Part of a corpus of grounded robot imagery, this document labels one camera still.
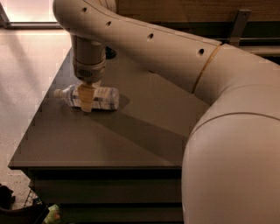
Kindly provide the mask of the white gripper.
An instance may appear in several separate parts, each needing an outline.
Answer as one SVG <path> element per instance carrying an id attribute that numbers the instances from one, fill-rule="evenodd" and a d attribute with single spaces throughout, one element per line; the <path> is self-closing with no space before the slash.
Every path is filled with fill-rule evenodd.
<path id="1" fill-rule="evenodd" d="M 93 108 L 95 88 L 101 86 L 105 71 L 105 45 L 76 35 L 71 35 L 71 42 L 74 75 L 79 80 L 85 81 L 77 87 L 80 107 L 84 112 L 90 113 Z"/>

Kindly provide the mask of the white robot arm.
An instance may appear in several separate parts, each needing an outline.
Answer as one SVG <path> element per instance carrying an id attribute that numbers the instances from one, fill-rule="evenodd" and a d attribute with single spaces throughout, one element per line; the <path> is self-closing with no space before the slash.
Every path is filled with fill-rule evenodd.
<path id="1" fill-rule="evenodd" d="M 280 66 L 232 45 L 115 14 L 113 0 L 53 0 L 70 33 L 81 107 L 105 49 L 126 53 L 209 104 L 185 148 L 185 224 L 280 224 Z"/>

